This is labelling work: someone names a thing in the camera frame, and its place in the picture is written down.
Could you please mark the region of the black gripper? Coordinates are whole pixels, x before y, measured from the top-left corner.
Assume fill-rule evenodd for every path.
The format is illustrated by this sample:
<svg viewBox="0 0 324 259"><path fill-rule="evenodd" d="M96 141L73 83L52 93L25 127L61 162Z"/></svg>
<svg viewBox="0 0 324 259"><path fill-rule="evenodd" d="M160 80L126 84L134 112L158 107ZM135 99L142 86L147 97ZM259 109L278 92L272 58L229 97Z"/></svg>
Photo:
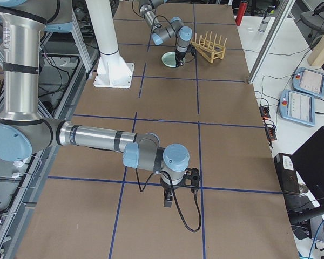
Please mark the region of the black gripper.
<svg viewBox="0 0 324 259"><path fill-rule="evenodd" d="M175 51L175 67L182 67L185 62L186 52Z"/></svg>
<svg viewBox="0 0 324 259"><path fill-rule="evenodd" d="M165 182L163 179L161 179L160 183L161 183L162 187L164 188L164 207L171 208L172 204L173 204L174 195L172 192L172 187L170 185L170 181L167 180ZM182 180L178 184L173 185L174 190L176 190L179 187L186 187L186 182L184 180Z"/></svg>

